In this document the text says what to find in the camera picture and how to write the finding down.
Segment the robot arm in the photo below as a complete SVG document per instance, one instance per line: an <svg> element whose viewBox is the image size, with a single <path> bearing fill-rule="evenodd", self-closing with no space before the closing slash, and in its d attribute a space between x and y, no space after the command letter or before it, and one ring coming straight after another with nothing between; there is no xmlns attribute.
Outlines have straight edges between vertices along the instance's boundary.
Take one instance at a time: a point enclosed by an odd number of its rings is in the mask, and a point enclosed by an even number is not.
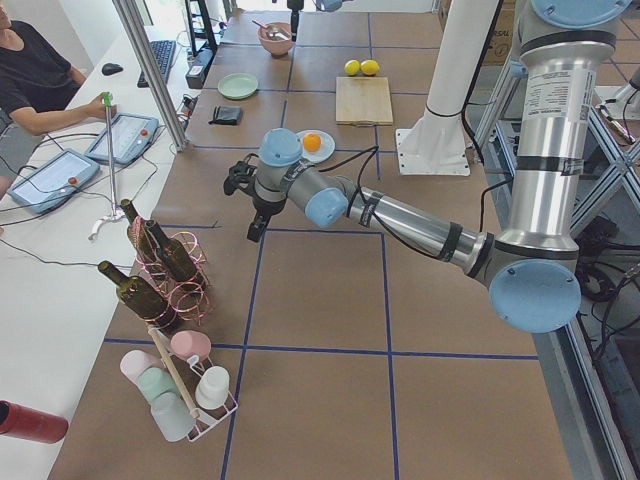
<svg viewBox="0 0 640 480"><path fill-rule="evenodd" d="M248 236L258 240L270 218L293 203L319 227L341 217L384 230L419 253L459 266L483 284L498 316L530 333L567 325L581 289L570 218L588 131L596 74L614 51L623 1L522 1L514 53L527 72L512 203L498 234L473 232L358 181L322 174L297 135L269 131L248 192L256 211Z"/></svg>
<svg viewBox="0 0 640 480"><path fill-rule="evenodd" d="M339 10L346 0L315 0L315 6L317 11L321 12L335 12Z"/></svg>

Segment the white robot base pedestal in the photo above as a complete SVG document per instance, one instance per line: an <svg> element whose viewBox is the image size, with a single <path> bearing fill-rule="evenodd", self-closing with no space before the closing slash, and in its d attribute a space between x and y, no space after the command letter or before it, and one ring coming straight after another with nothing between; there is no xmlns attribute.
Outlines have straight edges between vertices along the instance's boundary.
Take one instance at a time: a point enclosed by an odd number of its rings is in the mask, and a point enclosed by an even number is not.
<svg viewBox="0 0 640 480"><path fill-rule="evenodd" d="M402 175L470 174L463 110L500 9L499 0L450 3L424 113L412 128L396 131Z"/></svg>

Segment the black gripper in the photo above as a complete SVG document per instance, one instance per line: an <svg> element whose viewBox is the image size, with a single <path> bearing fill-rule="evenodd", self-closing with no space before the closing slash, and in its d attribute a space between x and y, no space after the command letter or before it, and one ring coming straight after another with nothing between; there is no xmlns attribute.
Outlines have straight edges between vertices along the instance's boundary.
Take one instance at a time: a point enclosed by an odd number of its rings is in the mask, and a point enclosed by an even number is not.
<svg viewBox="0 0 640 480"><path fill-rule="evenodd" d="M257 243L263 237L269 225L270 217L278 215L284 209L286 205L286 198L267 200L259 196L257 193L254 193L252 203L256 210L256 214L252 222L249 224L247 239Z"/></svg>

